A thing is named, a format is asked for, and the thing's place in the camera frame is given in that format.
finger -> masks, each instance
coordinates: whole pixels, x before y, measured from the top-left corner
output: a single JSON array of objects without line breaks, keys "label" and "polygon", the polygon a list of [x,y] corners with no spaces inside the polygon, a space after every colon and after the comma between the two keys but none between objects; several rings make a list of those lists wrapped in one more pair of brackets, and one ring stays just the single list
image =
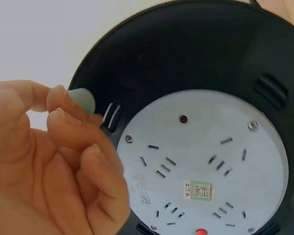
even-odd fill
[{"label": "finger", "polygon": [[25,113],[29,109],[44,112],[47,109],[49,87],[28,80],[16,80],[0,82],[0,91],[0,99],[6,104],[10,103],[8,107],[13,107],[12,110],[18,113]]},{"label": "finger", "polygon": [[74,175],[60,154],[46,166],[43,180],[48,209],[62,233],[92,235]]},{"label": "finger", "polygon": [[120,174],[123,173],[114,145],[98,127],[77,120],[62,109],[49,114],[47,127],[49,136],[56,145],[82,151],[94,143],[98,144],[111,165]]},{"label": "finger", "polygon": [[84,150],[81,170],[99,188],[99,201],[87,208],[92,230],[98,235],[114,235],[129,217],[129,198],[125,179],[111,167],[98,145]]},{"label": "finger", "polygon": [[62,155],[63,159],[70,166],[73,173],[78,172],[78,170],[80,169],[79,163],[81,151],[67,147],[59,147],[58,152]]},{"label": "finger", "polygon": [[85,208],[87,208],[98,200],[99,189],[90,179],[88,179],[81,169],[76,174],[76,181]]},{"label": "finger", "polygon": [[89,115],[80,105],[74,104],[67,90],[62,85],[50,90],[47,98],[47,107],[49,113],[57,108],[61,108],[78,120],[89,121],[97,126],[102,124],[102,117],[100,115]]}]

fingernail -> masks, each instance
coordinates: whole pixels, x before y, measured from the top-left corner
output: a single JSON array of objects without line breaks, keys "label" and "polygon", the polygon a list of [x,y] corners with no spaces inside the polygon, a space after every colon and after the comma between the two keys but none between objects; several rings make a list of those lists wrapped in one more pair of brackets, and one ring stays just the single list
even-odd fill
[{"label": "fingernail", "polygon": [[100,159],[100,160],[106,162],[107,164],[110,164],[110,163],[108,162],[108,160],[105,158],[103,152],[100,150],[99,146],[98,146],[96,143],[94,143],[92,146],[93,146],[94,151],[95,151],[95,153],[96,153],[96,158],[98,158],[98,159]]},{"label": "fingernail", "polygon": [[73,102],[73,100],[71,99],[71,97],[69,96],[69,93],[67,91],[67,89],[65,89],[65,87],[63,85],[58,85],[57,86],[59,88],[59,90],[61,90],[61,92],[63,93],[64,98],[72,105],[74,106],[75,103]]},{"label": "fingernail", "polygon": [[63,109],[61,108],[57,108],[57,110],[60,111],[61,113],[61,118],[67,122],[68,124],[72,124],[72,125],[80,125],[82,122],[81,120],[78,120],[76,118],[74,118],[72,115],[68,114],[67,112],[65,112]]}]

ventilation slot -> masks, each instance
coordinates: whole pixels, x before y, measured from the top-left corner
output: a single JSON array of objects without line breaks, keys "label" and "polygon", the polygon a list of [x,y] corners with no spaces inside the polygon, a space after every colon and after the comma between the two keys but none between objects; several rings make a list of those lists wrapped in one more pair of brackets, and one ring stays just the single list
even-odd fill
[{"label": "ventilation slot", "polygon": [[218,215],[217,213],[213,213],[212,215],[213,215],[214,217],[217,217],[218,219],[221,219],[221,216]]},{"label": "ventilation slot", "polygon": [[211,164],[216,157],[217,157],[216,155],[212,156],[211,159],[209,160],[208,164]]},{"label": "ventilation slot", "polygon": [[185,213],[182,212],[182,213],[178,216],[178,218],[182,218],[184,215],[185,215]]},{"label": "ventilation slot", "polygon": [[173,211],[171,211],[171,213],[174,213],[177,211],[177,207],[173,209]]},{"label": "ventilation slot", "polygon": [[168,202],[168,203],[165,205],[165,209],[167,209],[170,205],[171,205],[171,202]]},{"label": "ventilation slot", "polygon": [[254,90],[277,110],[283,110],[288,102],[288,90],[269,74],[264,74],[254,83]]}]

hand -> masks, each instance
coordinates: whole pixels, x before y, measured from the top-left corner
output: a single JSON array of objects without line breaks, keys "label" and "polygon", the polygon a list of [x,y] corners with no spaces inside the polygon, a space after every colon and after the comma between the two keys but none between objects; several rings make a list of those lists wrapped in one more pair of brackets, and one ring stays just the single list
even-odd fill
[{"label": "hand", "polygon": [[[48,110],[48,132],[26,111]],[[64,87],[0,82],[0,235],[114,235],[129,216],[123,168],[102,118]]]}]

qr code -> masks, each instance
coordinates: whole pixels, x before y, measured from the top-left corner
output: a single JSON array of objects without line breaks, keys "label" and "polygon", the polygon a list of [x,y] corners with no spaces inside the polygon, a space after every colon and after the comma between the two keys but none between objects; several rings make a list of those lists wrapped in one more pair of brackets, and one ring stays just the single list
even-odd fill
[{"label": "qr code", "polygon": [[211,185],[194,184],[194,197],[211,197]]},{"label": "qr code", "polygon": [[150,198],[147,195],[140,195],[142,204],[151,204]]}]

